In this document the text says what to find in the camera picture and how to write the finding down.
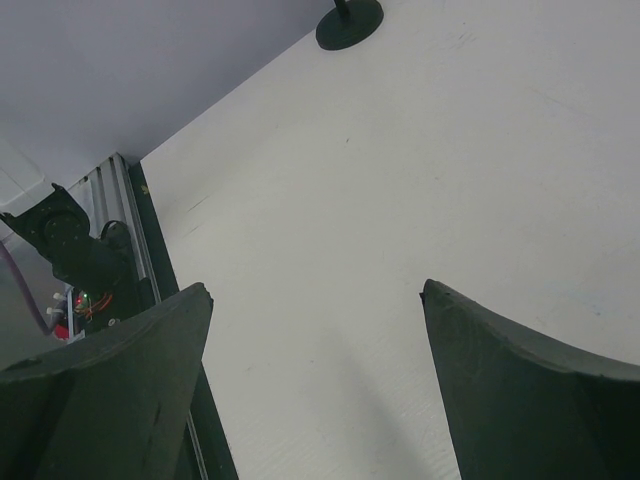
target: wire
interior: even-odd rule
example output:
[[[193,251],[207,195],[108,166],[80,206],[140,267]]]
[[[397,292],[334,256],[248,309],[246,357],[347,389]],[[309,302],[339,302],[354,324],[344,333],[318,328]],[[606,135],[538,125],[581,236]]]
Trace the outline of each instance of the wire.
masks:
[[[13,275],[13,279],[18,284],[18,288],[20,289],[22,298],[24,298],[24,301],[27,304],[29,313],[31,313],[31,316],[38,324],[38,327],[40,327],[40,330],[42,330],[42,333],[44,333],[45,335],[51,335],[53,328],[49,327],[49,325],[47,325],[47,322],[44,320],[44,318],[42,318],[42,314],[40,313],[40,310],[38,310],[38,306],[36,305],[36,301],[33,299],[31,290],[29,290],[29,286],[27,285],[27,282],[24,280],[24,277],[22,276],[22,272],[20,272],[20,269],[18,268],[18,265],[16,264],[15,260],[11,256],[11,253],[9,253],[9,250],[7,250],[7,247],[5,247],[4,243],[1,241],[0,241],[0,255],[2,255],[2,258],[4,259],[4,261],[7,262],[7,265],[9,266],[9,270],[11,271],[11,275]]]

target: purple cable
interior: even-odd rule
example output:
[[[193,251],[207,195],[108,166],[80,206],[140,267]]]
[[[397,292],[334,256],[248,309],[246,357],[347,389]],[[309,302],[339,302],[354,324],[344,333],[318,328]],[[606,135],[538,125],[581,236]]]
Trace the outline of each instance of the purple cable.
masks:
[[[13,275],[13,279],[18,284],[18,288],[20,289],[22,298],[24,298],[31,316],[38,324],[38,327],[40,327],[40,330],[42,330],[42,333],[44,333],[45,335],[51,335],[51,328],[49,328],[47,322],[45,322],[44,318],[42,318],[42,314],[40,313],[40,310],[38,310],[38,306],[36,305],[36,301],[33,299],[33,295],[31,295],[31,290],[29,290],[27,282],[25,282],[24,277],[22,276],[22,273],[18,268],[18,265],[16,265],[16,262],[11,256],[11,253],[9,253],[9,250],[7,250],[7,247],[4,246],[4,243],[2,241],[0,241],[0,254],[2,255],[4,261],[7,262],[7,265],[9,265],[11,275]]]

